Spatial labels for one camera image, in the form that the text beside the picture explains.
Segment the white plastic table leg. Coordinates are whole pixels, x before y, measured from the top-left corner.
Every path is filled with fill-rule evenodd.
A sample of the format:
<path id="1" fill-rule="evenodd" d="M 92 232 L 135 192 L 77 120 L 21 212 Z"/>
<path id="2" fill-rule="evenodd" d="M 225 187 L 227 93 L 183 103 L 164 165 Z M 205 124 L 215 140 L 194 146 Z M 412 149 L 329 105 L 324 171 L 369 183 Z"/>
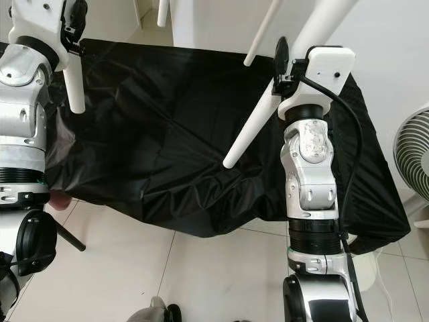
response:
<path id="1" fill-rule="evenodd" d="M 331 46 L 328 41 L 334 31 L 340 27 L 345 18 L 352 12 L 359 0 L 316 0 L 314 9 L 309 18 L 298 32 L 298 36 L 289 46 L 290 56 L 304 56 L 311 46 Z M 249 144 L 257 137 L 258 132 L 265 126 L 269 118 L 276 113 L 280 99 L 271 94 L 273 79 L 264 90 L 257 105 L 246 120 L 233 142 L 227 156 L 223 160 L 225 168 L 236 165 L 239 157 L 245 153 Z"/>
<path id="2" fill-rule="evenodd" d="M 68 107 L 75 114 L 85 113 L 85 95 L 82 62 L 76 53 L 68 53 L 68 62 L 62 70 L 68 95 Z"/>
<path id="3" fill-rule="evenodd" d="M 158 0 L 156 24 L 163 30 L 170 28 L 170 3 L 171 0 Z"/>
<path id="4" fill-rule="evenodd" d="M 261 21 L 259 28 L 255 32 L 255 36 L 252 40 L 251 46 L 248 49 L 248 53 L 244 59 L 244 65 L 250 67 L 254 60 L 260 55 L 261 46 L 263 45 L 263 40 L 269 33 L 271 24 L 275 21 L 277 13 L 282 8 L 283 0 L 271 0 L 269 8 L 264 15 L 263 21 Z"/>

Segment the black table cloth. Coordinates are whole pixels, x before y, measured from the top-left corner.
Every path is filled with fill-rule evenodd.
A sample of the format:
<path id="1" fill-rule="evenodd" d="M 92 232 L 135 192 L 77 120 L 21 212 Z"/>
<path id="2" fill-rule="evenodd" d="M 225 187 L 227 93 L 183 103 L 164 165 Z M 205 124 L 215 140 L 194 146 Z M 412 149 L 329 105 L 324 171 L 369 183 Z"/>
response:
<path id="1" fill-rule="evenodd" d="M 231 169 L 223 158 L 275 68 L 269 56 L 85 39 L 86 110 L 49 88 L 46 184 L 142 223 L 210 238 L 287 221 L 284 123 L 270 117 Z"/>

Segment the white round plastic base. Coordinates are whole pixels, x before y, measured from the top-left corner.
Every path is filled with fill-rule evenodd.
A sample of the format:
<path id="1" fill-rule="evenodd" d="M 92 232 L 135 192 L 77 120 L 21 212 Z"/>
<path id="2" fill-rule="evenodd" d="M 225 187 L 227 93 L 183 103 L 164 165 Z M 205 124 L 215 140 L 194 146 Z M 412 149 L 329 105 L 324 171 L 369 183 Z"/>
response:
<path id="1" fill-rule="evenodd" d="M 376 252 L 367 252 L 367 254 L 352 255 L 353 267 L 355 268 L 355 277 L 359 286 L 359 291 L 367 292 L 373 288 L 376 282 L 378 266 Z"/>

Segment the grey left robot foot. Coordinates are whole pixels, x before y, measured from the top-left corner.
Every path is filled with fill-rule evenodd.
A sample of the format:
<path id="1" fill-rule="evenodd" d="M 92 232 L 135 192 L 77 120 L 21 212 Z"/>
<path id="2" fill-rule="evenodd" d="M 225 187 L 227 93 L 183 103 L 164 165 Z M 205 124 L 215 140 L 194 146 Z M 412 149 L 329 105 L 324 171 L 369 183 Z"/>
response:
<path id="1" fill-rule="evenodd" d="M 182 322 L 182 314 L 178 305 L 168 305 L 162 297 L 152 297 L 149 307 L 132 313 L 126 322 Z"/>

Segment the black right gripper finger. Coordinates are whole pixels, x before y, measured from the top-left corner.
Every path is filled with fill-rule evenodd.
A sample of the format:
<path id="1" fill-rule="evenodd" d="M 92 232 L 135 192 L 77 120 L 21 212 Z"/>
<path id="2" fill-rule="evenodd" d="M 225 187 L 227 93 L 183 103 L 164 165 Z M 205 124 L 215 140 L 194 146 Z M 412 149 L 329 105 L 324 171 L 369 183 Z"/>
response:
<path id="1" fill-rule="evenodd" d="M 277 41 L 273 67 L 275 67 L 275 76 L 277 78 L 288 78 L 290 76 L 290 50 L 285 36 L 279 37 Z"/>

